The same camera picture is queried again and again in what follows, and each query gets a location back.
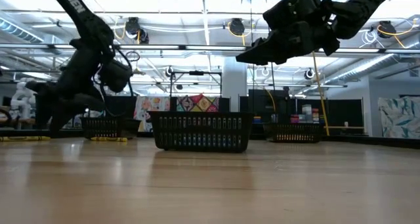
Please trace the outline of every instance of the metal frame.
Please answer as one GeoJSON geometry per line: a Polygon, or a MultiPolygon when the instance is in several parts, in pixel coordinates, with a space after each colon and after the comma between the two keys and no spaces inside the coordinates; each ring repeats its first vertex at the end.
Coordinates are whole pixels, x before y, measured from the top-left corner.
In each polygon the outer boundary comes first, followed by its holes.
{"type": "Polygon", "coordinates": [[[171,79],[170,79],[170,91],[169,91],[169,97],[172,97],[172,88],[174,86],[174,84],[184,75],[184,74],[188,74],[190,76],[203,76],[205,74],[210,75],[213,80],[220,85],[220,98],[222,97],[222,73],[221,72],[202,72],[202,71],[198,71],[198,70],[193,70],[193,71],[189,71],[189,72],[171,72],[171,79]],[[213,75],[219,75],[220,76],[220,83],[217,81],[217,79],[215,79],[213,77],[213,75]]]}

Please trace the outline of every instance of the colorful poster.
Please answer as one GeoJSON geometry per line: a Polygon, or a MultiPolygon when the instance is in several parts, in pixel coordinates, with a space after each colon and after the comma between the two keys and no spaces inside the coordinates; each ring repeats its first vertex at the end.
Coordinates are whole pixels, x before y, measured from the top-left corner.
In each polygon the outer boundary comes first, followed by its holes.
{"type": "Polygon", "coordinates": [[[385,138],[420,139],[420,97],[379,99],[385,138]]]}
{"type": "Polygon", "coordinates": [[[204,95],[185,96],[177,99],[178,112],[218,112],[219,98],[204,95]]]}
{"type": "Polygon", "coordinates": [[[134,119],[140,120],[138,132],[153,132],[152,123],[147,111],[169,111],[169,97],[137,97],[134,119]]]}

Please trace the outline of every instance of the white mannequin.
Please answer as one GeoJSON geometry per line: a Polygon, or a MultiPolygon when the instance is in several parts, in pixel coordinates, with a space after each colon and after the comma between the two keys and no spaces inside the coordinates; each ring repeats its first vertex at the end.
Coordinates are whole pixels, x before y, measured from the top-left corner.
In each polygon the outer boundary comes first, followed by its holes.
{"type": "Polygon", "coordinates": [[[25,84],[33,80],[33,78],[22,78],[17,84],[16,93],[10,102],[10,114],[13,119],[18,116],[24,120],[31,118],[31,104],[35,104],[35,95],[32,90],[25,87],[25,84]]]}

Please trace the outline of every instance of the yellow cable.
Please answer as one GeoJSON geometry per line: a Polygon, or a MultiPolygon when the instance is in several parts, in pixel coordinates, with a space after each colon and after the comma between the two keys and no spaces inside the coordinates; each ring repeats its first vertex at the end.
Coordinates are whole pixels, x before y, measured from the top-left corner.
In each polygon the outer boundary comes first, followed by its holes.
{"type": "Polygon", "coordinates": [[[232,33],[232,31],[230,31],[230,22],[228,23],[228,31],[230,34],[232,34],[235,37],[241,37],[242,38],[242,44],[245,46],[245,37],[248,36],[252,31],[248,32],[248,34],[242,34],[242,35],[236,35],[234,33],[232,33]]]}
{"type": "Polygon", "coordinates": [[[268,93],[268,95],[270,95],[270,98],[271,98],[271,101],[273,102],[273,109],[274,109],[274,113],[277,113],[277,111],[276,111],[276,102],[274,102],[274,98],[273,98],[273,96],[271,95],[271,93],[270,93],[270,91],[269,90],[267,90],[266,88],[263,88],[265,91],[267,91],[267,93],[268,93]]]}
{"type": "Polygon", "coordinates": [[[140,44],[140,35],[142,34],[142,32],[140,32],[140,30],[137,30],[137,44],[140,44]]]}
{"type": "Polygon", "coordinates": [[[380,30],[379,28],[380,28],[382,25],[379,25],[379,26],[378,26],[378,28],[377,28],[377,30],[378,30],[378,32],[380,32],[380,33],[382,33],[382,34],[387,34],[387,35],[391,35],[391,36],[399,36],[399,35],[403,35],[403,34],[408,34],[408,33],[410,33],[410,32],[414,29],[415,21],[416,21],[416,20],[413,20],[413,25],[411,26],[411,28],[410,28],[409,30],[407,30],[407,31],[405,31],[405,32],[402,32],[402,33],[398,33],[398,34],[388,33],[388,32],[385,32],[385,31],[383,31],[383,30],[380,30]]]}
{"type": "Polygon", "coordinates": [[[404,46],[404,44],[402,44],[402,42],[399,40],[399,38],[397,36],[394,35],[394,37],[395,37],[396,41],[401,45],[401,47],[407,49],[407,47],[404,46]]]}
{"type": "Polygon", "coordinates": [[[115,36],[117,37],[117,38],[119,38],[119,39],[123,39],[124,38],[124,36],[125,36],[125,26],[127,25],[127,21],[126,22],[124,22],[124,31],[123,31],[123,35],[120,37],[120,36],[118,36],[118,34],[117,34],[117,30],[116,30],[116,28],[114,28],[114,34],[115,34],[115,36]]]}
{"type": "Polygon", "coordinates": [[[316,57],[315,52],[312,52],[312,56],[314,57],[314,68],[315,68],[315,75],[316,75],[316,83],[318,83],[318,90],[321,96],[321,106],[322,106],[322,113],[324,113],[324,120],[325,120],[325,128],[327,129],[327,136],[329,136],[329,128],[328,128],[328,119],[326,114],[326,107],[324,105],[324,96],[322,95],[321,83],[320,83],[320,76],[318,75],[318,69],[316,67],[316,57]]]}
{"type": "Polygon", "coordinates": [[[273,95],[271,95],[270,91],[267,90],[266,88],[264,88],[263,86],[260,86],[257,82],[255,82],[255,80],[254,80],[254,83],[255,83],[255,85],[257,87],[260,87],[261,89],[264,89],[268,93],[268,96],[270,96],[271,101],[273,102],[274,113],[277,113],[277,111],[276,111],[276,103],[274,102],[274,97],[273,97],[273,95]]]}

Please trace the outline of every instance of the wooden table surface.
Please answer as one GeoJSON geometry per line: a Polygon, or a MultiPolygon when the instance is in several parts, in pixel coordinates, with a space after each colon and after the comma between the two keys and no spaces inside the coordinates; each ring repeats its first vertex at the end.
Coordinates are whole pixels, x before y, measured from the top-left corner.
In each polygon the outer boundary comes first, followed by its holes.
{"type": "Polygon", "coordinates": [[[420,152],[403,148],[0,143],[0,223],[418,223],[419,190],[420,152]]]}

